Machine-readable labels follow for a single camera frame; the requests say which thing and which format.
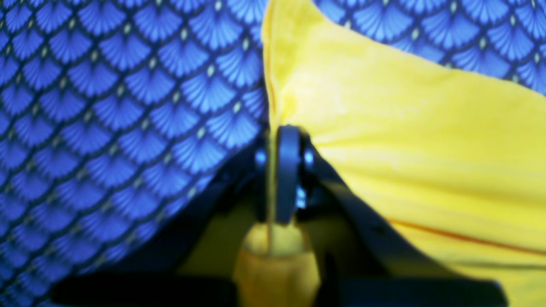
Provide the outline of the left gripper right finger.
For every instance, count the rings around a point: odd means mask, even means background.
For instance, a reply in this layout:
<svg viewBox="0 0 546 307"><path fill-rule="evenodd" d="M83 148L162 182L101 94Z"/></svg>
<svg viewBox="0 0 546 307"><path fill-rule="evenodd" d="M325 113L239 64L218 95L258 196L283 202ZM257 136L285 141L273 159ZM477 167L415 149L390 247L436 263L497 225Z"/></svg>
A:
<svg viewBox="0 0 546 307"><path fill-rule="evenodd" d="M367 273L397 278L459 279L461 276L426 256L365 201L356 196L297 126L281 126L275 137L275 221L339 214L363 251Z"/></svg>

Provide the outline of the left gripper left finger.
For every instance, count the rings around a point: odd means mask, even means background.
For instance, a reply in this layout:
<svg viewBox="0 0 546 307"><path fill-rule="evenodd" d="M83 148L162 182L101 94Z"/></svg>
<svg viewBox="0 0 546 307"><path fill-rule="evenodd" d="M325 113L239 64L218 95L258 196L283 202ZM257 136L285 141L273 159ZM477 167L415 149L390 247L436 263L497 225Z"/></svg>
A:
<svg viewBox="0 0 546 307"><path fill-rule="evenodd" d="M251 216L267 215L265 171L267 143L254 141L220 168L207 188L193 198L152 239L123 260L98 271L99 276L152 277L175 274L217 213L229 212L239 198L251 195Z"/></svg>

